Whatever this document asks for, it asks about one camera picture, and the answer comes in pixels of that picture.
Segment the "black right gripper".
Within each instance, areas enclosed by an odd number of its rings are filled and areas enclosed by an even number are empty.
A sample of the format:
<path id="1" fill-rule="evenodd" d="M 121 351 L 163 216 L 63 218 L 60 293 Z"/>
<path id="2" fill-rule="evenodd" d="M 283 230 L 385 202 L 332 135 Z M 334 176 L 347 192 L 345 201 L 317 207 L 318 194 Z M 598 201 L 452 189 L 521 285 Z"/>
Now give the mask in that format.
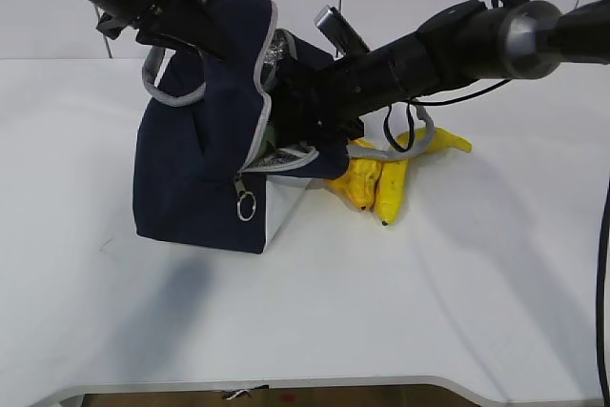
<path id="1" fill-rule="evenodd" d="M 388 70 L 369 77 L 352 63 L 316 70 L 287 57 L 275 80 L 271 121 L 280 147 L 356 140 L 364 135 L 361 116 L 396 102 Z"/>

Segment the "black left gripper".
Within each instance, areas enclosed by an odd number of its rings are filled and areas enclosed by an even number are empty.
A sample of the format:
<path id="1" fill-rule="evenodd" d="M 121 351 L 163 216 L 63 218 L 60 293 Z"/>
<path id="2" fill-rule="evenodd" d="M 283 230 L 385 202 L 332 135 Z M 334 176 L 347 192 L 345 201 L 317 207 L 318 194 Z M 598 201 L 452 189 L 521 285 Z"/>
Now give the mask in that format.
<path id="1" fill-rule="evenodd" d="M 94 0 L 103 11 L 96 28 L 114 40 L 131 27 L 140 45 L 201 52 L 224 60 L 234 50 L 228 33 L 202 0 Z"/>

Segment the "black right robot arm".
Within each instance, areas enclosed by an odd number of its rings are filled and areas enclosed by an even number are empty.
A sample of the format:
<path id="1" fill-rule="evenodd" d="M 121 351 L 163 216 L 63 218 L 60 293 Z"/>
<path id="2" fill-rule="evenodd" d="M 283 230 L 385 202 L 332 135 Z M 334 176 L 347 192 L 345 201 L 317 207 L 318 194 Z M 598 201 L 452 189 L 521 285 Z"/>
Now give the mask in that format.
<path id="1" fill-rule="evenodd" d="M 360 116 L 396 102 L 483 79 L 540 79 L 563 62 L 608 64 L 608 0 L 567 13 L 546 1 L 489 9 L 469 0 L 374 51 L 320 67 L 284 56 L 272 91 L 276 143 L 355 139 Z"/>

